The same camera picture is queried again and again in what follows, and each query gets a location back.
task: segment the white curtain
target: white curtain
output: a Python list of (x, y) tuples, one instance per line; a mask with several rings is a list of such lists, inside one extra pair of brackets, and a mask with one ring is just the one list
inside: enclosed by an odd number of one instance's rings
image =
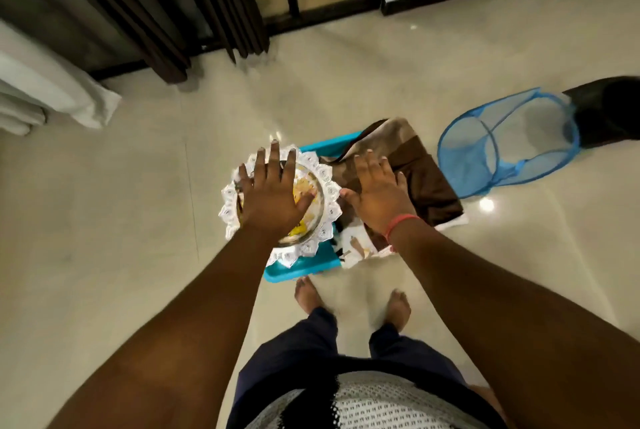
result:
[(42, 125), (42, 108), (85, 127), (109, 123), (121, 100), (87, 73), (0, 20), (0, 128), (26, 135)]

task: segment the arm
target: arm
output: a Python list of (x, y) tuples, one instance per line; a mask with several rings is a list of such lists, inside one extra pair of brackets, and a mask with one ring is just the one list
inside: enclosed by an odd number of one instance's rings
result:
[(271, 249), (311, 201), (295, 204), (295, 151), (280, 178), (272, 144), (254, 182), (240, 167), (243, 227), (164, 310), (140, 328), (68, 400), (50, 429), (215, 427)]
[[(415, 214), (386, 160), (370, 154), (356, 167), (362, 194), (343, 195), (370, 227), (384, 233)], [(390, 241), (519, 428), (640, 427), (636, 340), (422, 220), (399, 223)]]

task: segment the white lace doily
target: white lace doily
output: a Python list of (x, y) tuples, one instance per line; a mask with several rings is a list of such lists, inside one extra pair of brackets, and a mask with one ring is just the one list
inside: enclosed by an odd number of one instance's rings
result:
[[(321, 201), (319, 216), (320, 220), (314, 222), (314, 228), (305, 233), (299, 240), (291, 245), (280, 244), (271, 252), (267, 265), (270, 266), (275, 262), (281, 263), (283, 266), (290, 268), (299, 257), (313, 257), (316, 255), (320, 242), (333, 238), (333, 222), (335, 222), (342, 210), (338, 206), (337, 199), (340, 196), (340, 186), (332, 181), (331, 166), (320, 164), (317, 154), (311, 152), (301, 152), (295, 146), (288, 146), (280, 149), (280, 160), (286, 161), (289, 151), (296, 150), (296, 176), (299, 171), (308, 171), (309, 176), (314, 178), (314, 183), (319, 188), (316, 198)], [(249, 176), (253, 176), (255, 168), (256, 154), (249, 156), (244, 163), (246, 172)], [(236, 169), (225, 189), (222, 190), (222, 198), (225, 205), (220, 210), (220, 218), (227, 223), (227, 231), (225, 237), (230, 240), (236, 231), (240, 228), (240, 219), (238, 218), (238, 190), (237, 184), (240, 182), (240, 175)]]

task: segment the person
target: person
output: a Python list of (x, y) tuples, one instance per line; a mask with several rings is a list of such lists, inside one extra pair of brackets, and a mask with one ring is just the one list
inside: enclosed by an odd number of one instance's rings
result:
[[(269, 252), (313, 200), (292, 198), (294, 151), (281, 170), (259, 150), (240, 167), (243, 225), (215, 259), (64, 404), (51, 429), (212, 428), (236, 364)], [(640, 427), (640, 344), (582, 307), (460, 247), (415, 217), (406, 180), (385, 158), (356, 157), (362, 192), (341, 195), (387, 234), (440, 317), (521, 429)], [(399, 335), (410, 307), (391, 294), (371, 359), (338, 355), (335, 318), (309, 279), (308, 318), (262, 345), (240, 372), (228, 429), (503, 428), (453, 364)]]

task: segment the red bracelet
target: red bracelet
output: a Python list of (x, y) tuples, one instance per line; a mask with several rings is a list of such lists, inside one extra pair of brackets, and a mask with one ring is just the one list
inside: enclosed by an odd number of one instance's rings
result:
[(418, 220), (420, 220), (420, 217), (417, 215), (411, 215), (409, 213), (404, 213), (402, 215), (398, 215), (396, 216), (393, 220), (391, 220), (391, 222), (389, 222), (389, 226), (387, 227), (387, 231), (385, 232), (385, 239), (387, 239), (387, 243), (389, 245), (391, 245), (391, 240), (389, 240), (389, 235), (391, 235), (391, 232), (394, 231), (394, 229), (402, 222), (404, 222), (404, 220), (410, 220), (411, 218), (417, 218)]

